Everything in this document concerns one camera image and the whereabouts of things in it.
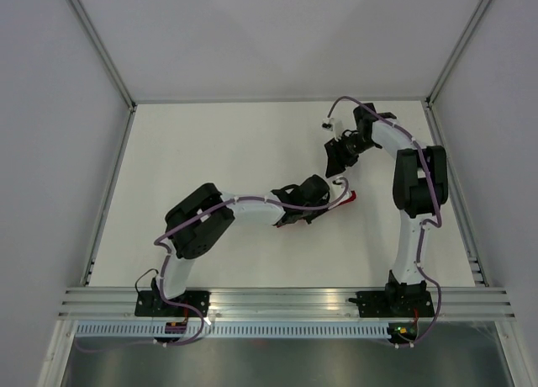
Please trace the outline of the red cloth napkin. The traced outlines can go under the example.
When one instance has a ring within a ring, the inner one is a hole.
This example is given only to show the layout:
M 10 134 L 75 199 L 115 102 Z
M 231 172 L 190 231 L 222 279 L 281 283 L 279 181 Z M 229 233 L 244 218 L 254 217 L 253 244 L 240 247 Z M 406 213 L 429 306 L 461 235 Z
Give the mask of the red cloth napkin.
M 278 191 L 277 196 L 282 202 L 299 206 L 299 209 L 292 209 L 289 207 L 283 208 L 284 215 L 274 224 L 275 227 L 282 228 L 286 225 L 294 225 L 298 222 L 304 222 L 307 225 L 310 225 L 314 220 L 329 213 L 331 210 L 335 210 L 341 205 L 353 202 L 356 199 L 356 192 L 353 190 L 348 191 L 338 203 L 336 203 L 337 197 L 330 199 L 329 193 L 324 193 L 318 197 L 317 195 L 304 196 L 295 191 Z

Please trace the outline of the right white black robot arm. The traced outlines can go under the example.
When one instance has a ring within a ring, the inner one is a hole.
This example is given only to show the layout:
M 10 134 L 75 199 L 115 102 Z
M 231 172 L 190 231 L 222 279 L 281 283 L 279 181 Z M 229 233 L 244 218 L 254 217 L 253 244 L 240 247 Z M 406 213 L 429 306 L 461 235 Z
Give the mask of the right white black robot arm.
M 326 177 L 342 174 L 373 148 L 394 159 L 393 202 L 400 213 L 398 251 L 388 281 L 378 291 L 356 293 L 350 302 L 362 318 L 413 318 L 435 316 L 430 278 L 423 269 L 429 232 L 442 225 L 440 208 L 449 196 L 446 150 L 423 146 L 391 113 L 378 113 L 372 103 L 359 103 L 353 111 L 356 127 L 343 130 L 327 116 L 322 126 L 333 137 L 324 148 Z

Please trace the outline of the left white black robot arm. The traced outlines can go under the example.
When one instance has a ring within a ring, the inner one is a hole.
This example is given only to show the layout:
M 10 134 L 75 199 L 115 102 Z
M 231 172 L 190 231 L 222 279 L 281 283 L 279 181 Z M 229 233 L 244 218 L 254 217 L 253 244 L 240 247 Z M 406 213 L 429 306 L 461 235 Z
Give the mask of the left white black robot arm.
M 209 252 L 232 225 L 311 223 L 332 208 L 333 199 L 330 184 L 318 175 L 263 196 L 233 195 L 219 191 L 214 183 L 201 185 L 166 214 L 165 233 L 155 241 L 165 249 L 166 257 L 152 283 L 154 306 L 166 316 L 182 310 L 194 261 Z

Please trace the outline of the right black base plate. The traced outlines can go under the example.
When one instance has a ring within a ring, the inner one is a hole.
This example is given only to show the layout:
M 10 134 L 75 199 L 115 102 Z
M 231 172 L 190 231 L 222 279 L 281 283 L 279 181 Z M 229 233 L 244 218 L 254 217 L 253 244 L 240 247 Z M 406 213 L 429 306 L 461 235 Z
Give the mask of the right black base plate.
M 356 293 L 356 306 L 361 318 L 432 318 L 435 314 L 431 294 L 388 296 L 384 291 Z

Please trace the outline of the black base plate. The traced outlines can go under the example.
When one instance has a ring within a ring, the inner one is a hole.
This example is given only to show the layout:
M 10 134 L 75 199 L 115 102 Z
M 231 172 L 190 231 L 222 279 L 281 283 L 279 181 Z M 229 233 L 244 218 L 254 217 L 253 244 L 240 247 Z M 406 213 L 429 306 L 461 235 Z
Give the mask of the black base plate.
M 435 314 L 431 294 L 388 296 L 384 291 L 356 293 L 356 306 L 361 318 L 432 318 Z
M 144 290 L 137 295 L 134 308 L 135 317 L 203 317 L 208 315 L 210 292 L 207 290 L 187 290 L 172 300 L 174 305 L 161 299 L 158 290 Z

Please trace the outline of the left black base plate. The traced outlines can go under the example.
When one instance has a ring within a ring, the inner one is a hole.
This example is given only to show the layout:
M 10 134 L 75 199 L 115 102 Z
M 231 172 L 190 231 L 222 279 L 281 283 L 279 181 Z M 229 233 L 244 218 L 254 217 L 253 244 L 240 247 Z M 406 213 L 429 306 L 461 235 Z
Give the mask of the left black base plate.
M 174 305 L 161 299 L 158 290 L 144 290 L 137 295 L 134 308 L 135 317 L 203 317 L 208 315 L 210 292 L 207 290 L 187 290 L 172 300 Z

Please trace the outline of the right aluminium frame post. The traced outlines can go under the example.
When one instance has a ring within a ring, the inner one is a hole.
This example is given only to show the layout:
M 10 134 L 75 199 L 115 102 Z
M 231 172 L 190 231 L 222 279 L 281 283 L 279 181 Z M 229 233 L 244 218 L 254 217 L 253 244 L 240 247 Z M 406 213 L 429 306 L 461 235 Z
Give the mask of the right aluminium frame post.
M 473 36 L 477 33 L 480 23 L 486 17 L 488 10 L 491 8 L 494 1 L 495 0 L 478 0 L 476 7 L 473 9 L 471 17 L 468 19 L 462 33 L 458 37 L 448 59 L 440 71 L 440 74 L 435 79 L 433 87 L 425 97 L 425 104 L 428 107 L 431 107 L 434 101 L 440 96 L 443 88 L 456 68 L 459 60 L 465 53 L 467 47 L 470 45 Z

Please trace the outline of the aluminium frame post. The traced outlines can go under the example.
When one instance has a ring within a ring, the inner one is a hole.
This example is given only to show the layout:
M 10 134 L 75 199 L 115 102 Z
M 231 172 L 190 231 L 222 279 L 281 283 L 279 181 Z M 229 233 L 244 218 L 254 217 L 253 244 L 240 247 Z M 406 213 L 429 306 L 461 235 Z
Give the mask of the aluminium frame post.
M 433 87 L 425 97 L 425 104 L 428 107 L 431 107 L 434 101 L 440 96 L 443 88 L 456 68 L 459 60 L 465 53 L 467 47 L 470 45 L 473 36 L 477 33 L 480 23 L 486 17 L 488 10 L 491 8 L 494 1 L 495 0 L 478 0 L 476 7 L 473 9 L 471 17 L 468 19 L 462 33 L 458 37 L 448 59 L 440 71 L 440 74 L 435 79 Z
M 110 56 L 100 34 L 98 33 L 93 21 L 87 12 L 82 0 L 66 0 L 77 22 L 82 28 L 84 35 L 87 37 L 89 44 L 96 53 L 102 67 L 107 74 L 110 82 L 118 95 L 123 100 L 129 112 L 133 112 L 136 107 L 136 102 L 133 100 L 129 89 L 124 83 L 118 68 L 115 66 L 112 57 Z

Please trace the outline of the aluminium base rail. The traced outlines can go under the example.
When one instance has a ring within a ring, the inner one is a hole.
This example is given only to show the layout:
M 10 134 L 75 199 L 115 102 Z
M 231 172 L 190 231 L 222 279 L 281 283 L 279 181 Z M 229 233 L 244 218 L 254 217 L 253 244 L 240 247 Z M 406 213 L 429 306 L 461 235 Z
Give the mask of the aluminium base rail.
M 223 321 L 356 321 L 350 302 L 356 289 L 211 289 L 208 317 Z M 56 309 L 59 320 L 133 320 L 132 288 L 69 288 Z M 461 287 L 441 291 L 441 321 L 513 321 L 514 308 L 502 288 Z

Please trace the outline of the left aluminium frame post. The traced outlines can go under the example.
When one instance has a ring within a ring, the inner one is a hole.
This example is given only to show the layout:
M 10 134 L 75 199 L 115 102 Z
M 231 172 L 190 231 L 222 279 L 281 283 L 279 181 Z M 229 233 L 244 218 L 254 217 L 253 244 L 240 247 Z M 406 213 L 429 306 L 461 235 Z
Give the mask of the left aluminium frame post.
M 77 22 L 82 28 L 84 35 L 87 37 L 89 44 L 96 53 L 102 67 L 107 74 L 110 82 L 118 95 L 123 100 L 129 112 L 133 112 L 136 107 L 136 102 L 133 100 L 129 89 L 124 83 L 118 68 L 115 66 L 112 57 L 110 56 L 100 34 L 98 33 L 93 21 L 87 12 L 82 0 L 66 0 Z

